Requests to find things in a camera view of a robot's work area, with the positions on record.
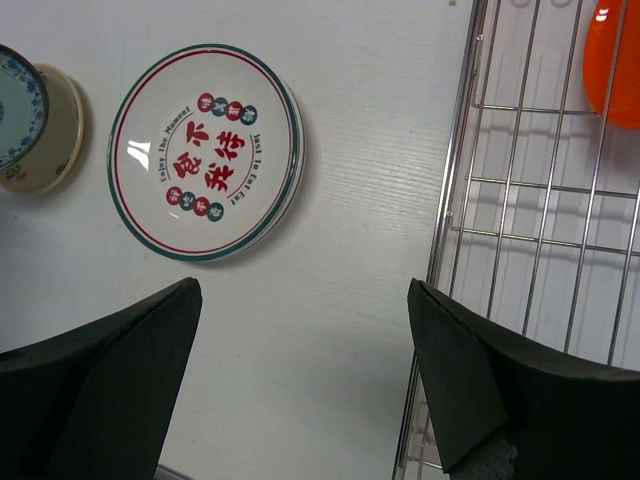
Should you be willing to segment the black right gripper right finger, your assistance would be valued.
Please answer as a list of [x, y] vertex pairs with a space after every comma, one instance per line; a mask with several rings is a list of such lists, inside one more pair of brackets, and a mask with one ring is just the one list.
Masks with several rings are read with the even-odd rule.
[[554, 350], [419, 280], [409, 322], [453, 479], [635, 479], [639, 375]]

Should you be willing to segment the white plate red chinese characters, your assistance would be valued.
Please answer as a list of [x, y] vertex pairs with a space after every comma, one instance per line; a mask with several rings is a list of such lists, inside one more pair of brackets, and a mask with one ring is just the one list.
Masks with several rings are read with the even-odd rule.
[[146, 248], [221, 260], [284, 216], [304, 146], [296, 99], [272, 68], [234, 46], [192, 45], [153, 64], [125, 96], [109, 139], [109, 189]]

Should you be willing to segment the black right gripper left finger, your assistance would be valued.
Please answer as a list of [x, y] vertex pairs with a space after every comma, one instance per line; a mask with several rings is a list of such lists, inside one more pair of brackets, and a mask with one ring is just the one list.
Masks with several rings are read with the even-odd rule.
[[151, 479], [202, 309], [187, 277], [1, 355], [4, 479]]

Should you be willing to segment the cream plate with print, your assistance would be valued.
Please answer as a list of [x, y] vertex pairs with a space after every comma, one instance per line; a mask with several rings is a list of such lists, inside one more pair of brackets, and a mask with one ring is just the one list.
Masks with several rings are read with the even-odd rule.
[[69, 174], [79, 157], [85, 112], [74, 81], [60, 69], [35, 64], [49, 94], [48, 120], [36, 145], [15, 165], [1, 171], [1, 187], [21, 195], [47, 192]]

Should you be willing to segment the dark green plate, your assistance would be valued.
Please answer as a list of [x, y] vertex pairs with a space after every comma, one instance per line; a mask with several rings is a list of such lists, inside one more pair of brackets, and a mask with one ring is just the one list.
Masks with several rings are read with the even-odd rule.
[[23, 158], [40, 139], [49, 115], [49, 95], [39, 71], [1, 45], [1, 169]]

